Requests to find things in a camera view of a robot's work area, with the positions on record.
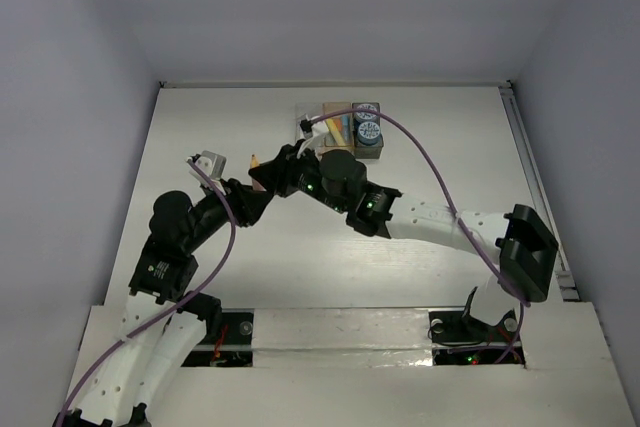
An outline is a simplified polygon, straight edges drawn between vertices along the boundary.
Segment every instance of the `white platform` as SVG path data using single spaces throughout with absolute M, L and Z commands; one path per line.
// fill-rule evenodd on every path
M 292 140 L 296 102 L 341 100 L 378 101 L 406 124 L 432 154 L 459 207 L 493 212 L 531 203 L 496 88 L 162 90 L 106 305 L 92 310 L 75 378 L 112 340 L 155 198 L 172 189 L 201 196 L 184 158 L 203 149 L 219 152 L 228 157 L 225 176 L 248 182 L 251 154 L 269 160 Z M 413 146 L 388 124 L 383 133 L 382 159 L 369 164 L 369 178 L 443 201 Z M 223 229 L 198 251 L 195 282 L 218 262 L 227 239 Z M 486 267 L 471 254 L 360 237 L 302 194 L 276 199 L 258 225 L 240 231 L 231 260 L 207 289 L 226 308 L 260 309 L 256 347 L 266 350 L 256 354 L 253 368 L 180 369 L 154 427 L 631 427 L 593 308 L 562 303 L 555 282 L 550 300 L 527 312 L 527 369 L 433 367 L 425 331 L 415 331 L 422 318 L 409 311 L 394 317 L 413 319 L 403 334 L 398 324 L 374 329 L 368 311 L 309 309 L 461 305 L 485 278 Z M 290 308 L 298 310 L 273 310 Z M 370 330 L 362 331 L 365 324 Z M 323 331 L 327 335 L 314 340 Z M 404 360 L 371 368 L 382 365 L 372 352 L 398 348 Z M 355 350 L 371 356 L 357 357 L 364 362 L 336 356 Z M 406 361 L 416 356 L 424 362 Z
M 319 88 L 161 90 L 136 181 L 107 305 L 122 305 L 149 230 L 156 197 L 202 193 L 184 159 L 203 149 L 227 156 L 225 176 L 249 182 L 251 154 L 270 160 L 293 140 L 296 102 L 380 102 L 421 141 L 458 207 L 507 212 L 531 196 L 497 88 Z M 429 202 L 444 198 L 402 133 L 383 123 L 373 182 Z M 222 229 L 198 252 L 199 282 L 228 241 Z M 411 240 L 363 237 L 335 212 L 302 194 L 275 199 L 241 230 L 227 266 L 206 292 L 227 308 L 460 305 L 487 268 L 475 256 Z

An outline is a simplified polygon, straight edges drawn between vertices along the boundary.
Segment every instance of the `screw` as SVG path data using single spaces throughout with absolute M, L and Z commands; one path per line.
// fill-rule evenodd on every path
M 251 322 L 247 320 L 240 324 L 241 335 L 251 335 L 252 332 L 253 332 L 253 324 Z
M 504 321 L 504 328 L 507 329 L 508 332 L 515 332 L 518 330 L 518 322 L 516 322 L 516 319 L 509 317 Z
M 444 322 L 442 322 L 442 319 L 433 319 L 431 321 L 431 332 L 434 334 L 441 334 L 444 332 Z

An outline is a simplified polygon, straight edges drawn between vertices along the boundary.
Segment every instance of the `gray wall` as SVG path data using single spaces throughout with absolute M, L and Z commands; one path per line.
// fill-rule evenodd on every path
M 114 0 L 0 0 L 0 424 L 51 425 L 157 82 Z
M 640 419 L 640 0 L 569 0 L 517 97 L 583 296 Z
M 562 0 L 121 2 L 163 80 L 504 80 Z

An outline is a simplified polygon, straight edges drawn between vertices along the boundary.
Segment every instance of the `black robotic arm segment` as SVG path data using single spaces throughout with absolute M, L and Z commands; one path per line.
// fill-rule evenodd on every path
M 275 159 L 249 170 L 267 192 L 288 197 L 301 191 L 335 210 L 347 213 L 347 225 L 367 236 L 390 238 L 385 222 L 389 209 L 402 194 L 367 180 L 365 165 L 344 150 L 332 150 L 318 160 L 304 150 L 302 140 L 285 145 Z
M 222 181 L 222 186 L 240 227 L 254 225 L 273 199 L 269 192 L 254 191 L 235 179 Z M 151 234 L 129 283 L 131 294 L 155 295 L 160 304 L 182 297 L 198 268 L 193 252 L 229 221 L 220 199 L 205 193 L 196 205 L 180 191 L 158 197 L 149 222 Z

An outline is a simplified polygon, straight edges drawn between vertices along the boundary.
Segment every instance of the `wire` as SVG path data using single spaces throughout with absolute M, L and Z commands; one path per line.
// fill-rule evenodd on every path
M 461 344 L 445 344 L 444 342 L 438 342 L 433 340 L 433 329 L 429 329 L 427 330 L 427 337 L 429 338 L 430 341 L 432 341 L 434 344 L 438 344 L 441 345 L 443 347 L 474 347 L 476 345 L 482 345 L 485 342 L 483 340 L 480 340 L 478 342 L 468 342 L 468 343 L 461 343 Z
M 512 340 L 512 339 L 511 339 L 511 337 L 509 337 L 509 334 L 507 334 L 507 333 L 502 329 L 502 327 L 498 327 L 498 332 L 500 333 L 500 335 L 502 335 L 502 336 L 505 338 L 505 340 L 506 340 L 507 342 L 511 343 L 511 340 Z M 514 339 L 515 339 L 515 341 L 516 341 L 516 342 L 518 341 L 517 336 L 514 336 Z M 511 350 L 511 353 L 513 354 L 513 358 L 514 358 L 514 359 L 516 359 L 516 361 L 517 361 L 519 364 L 522 364 L 522 363 L 523 363 L 523 362 L 522 362 L 522 358 L 520 357 L 520 354 L 518 354 L 518 352 L 516 352 L 516 351 L 515 351 L 515 349 Z
M 509 352 L 515 352 L 513 350 L 513 347 L 514 345 L 516 345 L 516 342 L 520 337 L 520 330 L 522 329 L 523 320 L 524 320 L 524 305 L 520 304 L 520 319 L 518 320 L 518 326 L 516 327 L 516 331 L 513 333 L 513 338 L 511 339 L 511 342 L 509 342 L 509 345 L 507 345 L 507 348 L 504 350 L 502 355 L 498 357 L 498 359 L 494 362 L 494 364 L 499 364 L 500 362 L 502 362 L 505 359 L 505 357 L 509 355 Z
M 224 338 L 227 336 L 227 331 L 229 330 L 229 326 L 225 325 L 220 332 L 220 338 L 217 340 L 215 347 L 213 348 L 213 359 L 212 361 L 217 360 L 220 357 L 220 346 L 224 344 Z
M 331 112 L 329 114 L 324 114 L 324 115 L 321 115 L 319 117 L 315 117 L 314 119 L 311 119 L 311 124 L 316 124 L 318 122 L 322 122 L 322 121 L 324 121 L 326 119 L 329 119 L 331 117 L 336 117 L 338 115 L 352 114 L 354 112 L 366 112 L 368 114 L 371 114 L 371 111 L 369 109 L 343 109 L 343 110 L 339 110 L 337 112 Z M 456 208 L 455 203 L 453 202 L 453 198 L 451 197 L 451 193 L 449 192 L 449 188 L 447 187 L 444 179 L 442 178 L 442 175 L 440 174 L 440 171 L 436 167 L 436 164 L 433 162 L 433 160 L 431 159 L 431 156 L 429 156 L 429 154 L 427 153 L 425 148 L 422 146 L 420 141 L 411 132 L 409 132 L 405 126 L 403 126 L 401 123 L 399 123 L 398 121 L 394 120 L 393 118 L 389 117 L 387 114 L 383 114 L 382 112 L 377 112 L 375 115 L 379 116 L 382 119 L 385 119 L 387 122 L 389 122 L 390 124 L 392 124 L 395 127 L 397 127 L 417 147 L 417 149 L 422 154 L 422 157 L 424 157 L 424 160 L 426 160 L 427 164 L 429 164 L 429 167 L 431 167 L 431 171 L 433 172 L 433 175 L 435 175 L 436 180 L 438 181 L 438 184 L 440 185 L 440 190 L 442 190 L 442 193 L 444 194 L 444 197 L 447 200 L 447 205 L 449 206 L 449 210 L 451 211 L 451 214 L 457 219 L 458 225 L 460 226 L 460 229 L 464 233 L 465 237 L 469 240 L 469 242 L 473 246 L 474 250 L 478 253 L 480 258 L 484 261 L 484 263 L 487 265 L 487 267 L 493 273 L 493 275 L 495 275 L 498 278 L 498 281 L 500 282 L 500 284 L 503 287 L 505 287 L 513 297 L 515 297 L 516 299 L 518 299 L 520 301 L 520 319 L 518 321 L 518 328 L 514 332 L 512 341 L 509 343 L 509 345 L 507 346 L 505 351 L 502 353 L 502 355 L 495 362 L 496 364 L 499 364 L 500 362 L 502 362 L 504 360 L 504 358 L 507 355 L 509 355 L 509 352 L 511 352 L 513 350 L 513 346 L 514 346 L 514 344 L 516 342 L 516 339 L 519 337 L 520 329 L 522 328 L 522 322 L 524 320 L 524 308 L 525 307 L 530 307 L 531 303 L 509 281 L 509 279 L 507 279 L 504 275 L 502 275 L 500 273 L 500 271 L 496 268 L 496 266 L 493 265 L 493 262 L 491 261 L 491 259 L 487 255 L 487 253 L 484 251 L 484 249 L 482 248 L 480 243 L 475 239 L 475 237 L 473 236 L 473 233 L 471 232 L 471 230 L 469 230 L 469 227 L 467 226 L 467 224 L 459 216 L 459 211 Z
M 224 251 L 224 254 L 222 255 L 222 258 L 220 259 L 220 262 L 218 262 L 218 265 L 216 266 L 216 268 L 213 269 L 211 274 L 209 274 L 209 276 L 200 285 L 198 285 L 192 292 L 190 292 L 189 294 L 185 295 L 182 299 L 180 299 L 178 302 L 173 304 L 167 310 L 164 310 L 164 311 L 160 312 L 159 314 L 155 315 L 154 317 L 152 317 L 148 321 L 144 322 L 139 327 L 137 327 L 137 328 L 133 329 L 131 332 L 129 332 L 127 334 L 127 338 L 129 338 L 129 339 L 135 338 L 136 336 L 140 335 L 142 332 L 147 330 L 149 327 L 151 327 L 155 323 L 157 323 L 157 322 L 161 321 L 162 319 L 164 319 L 165 317 L 173 314 L 175 311 L 177 311 L 178 309 L 182 308 L 185 304 L 187 304 L 196 295 L 198 295 L 200 292 L 202 292 L 211 283 L 211 281 L 218 275 L 220 270 L 222 270 L 222 267 L 224 267 L 224 264 L 227 262 L 227 259 L 229 258 L 229 255 L 231 254 L 231 249 L 233 248 L 233 244 L 236 241 L 236 223 L 237 223 L 236 222 L 236 218 L 233 215 L 233 212 L 231 210 L 231 206 L 227 202 L 227 199 L 225 199 L 224 194 L 216 187 L 216 185 L 213 182 L 213 180 L 211 180 L 211 178 L 207 174 L 205 174 L 197 165 L 195 165 L 191 159 L 187 160 L 187 163 L 207 183 L 207 186 L 209 188 L 211 188 L 213 193 L 218 197 L 218 199 L 220 199 L 220 202 L 222 203 L 222 206 L 224 207 L 224 210 L 227 212 L 227 216 L 229 217 L 229 224 L 231 226 L 231 234 L 229 235 L 229 243 L 227 244 L 227 248 Z M 80 392 L 80 389 L 82 388 L 82 386 L 98 370 L 98 368 L 102 365 L 102 363 L 105 360 L 107 360 L 111 356 L 111 354 L 113 354 L 115 351 L 117 351 L 123 345 L 124 345 L 124 342 L 122 340 L 118 340 L 111 347 L 109 347 L 100 357 L 98 357 L 98 359 L 93 364 L 91 364 L 91 366 L 87 369 L 87 371 L 80 378 L 80 380 L 78 381 L 76 386 L 73 388 L 73 390 L 69 394 L 69 397 L 67 398 L 67 400 L 62 405 L 62 408 L 60 409 L 60 413 L 58 414 L 58 418 L 56 419 L 55 427 L 62 427 L 62 423 L 64 422 L 65 415 L 67 414 L 67 411 L 71 407 L 71 404 L 73 403 L 74 399 L 76 398 L 76 396 Z
M 447 349 L 448 354 L 459 354 L 462 352 L 482 352 L 483 350 L 488 349 L 504 349 L 504 345 L 483 345 L 482 347 L 460 347 L 460 348 L 451 348 Z

